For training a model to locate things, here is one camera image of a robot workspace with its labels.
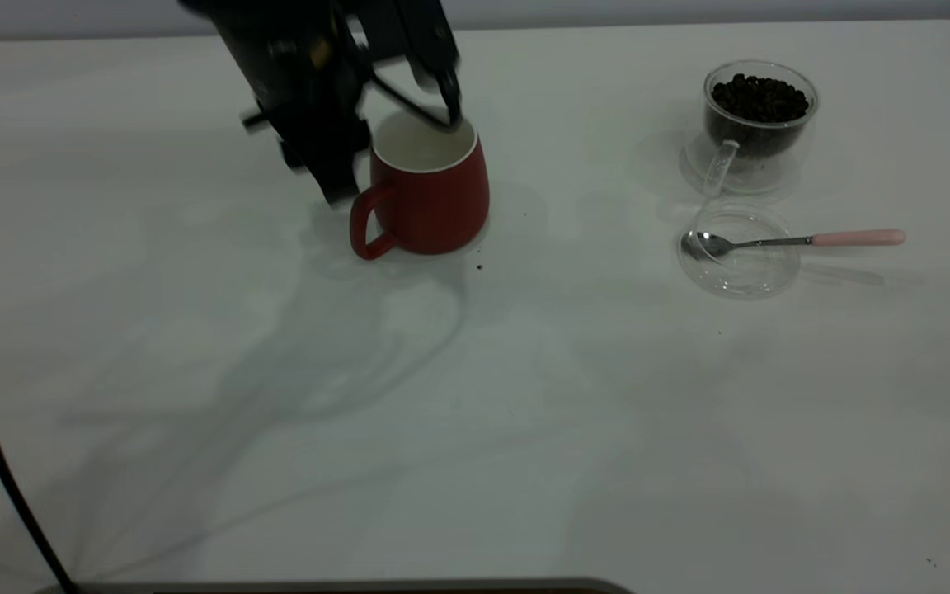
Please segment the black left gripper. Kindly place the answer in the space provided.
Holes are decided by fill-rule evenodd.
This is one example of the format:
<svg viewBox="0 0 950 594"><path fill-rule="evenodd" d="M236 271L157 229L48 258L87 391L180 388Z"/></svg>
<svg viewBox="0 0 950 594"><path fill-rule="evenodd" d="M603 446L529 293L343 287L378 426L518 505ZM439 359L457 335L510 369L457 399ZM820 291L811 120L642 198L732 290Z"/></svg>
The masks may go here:
<svg viewBox="0 0 950 594"><path fill-rule="evenodd" d="M358 195L355 158L369 146L357 116L364 83L343 56L332 1L185 1L210 22L242 72L254 106L241 115L248 133L276 132L286 166L308 173L328 204ZM410 97L397 101L440 130L463 119L459 49L439 1L398 1L415 79L432 79L446 117Z"/></svg>

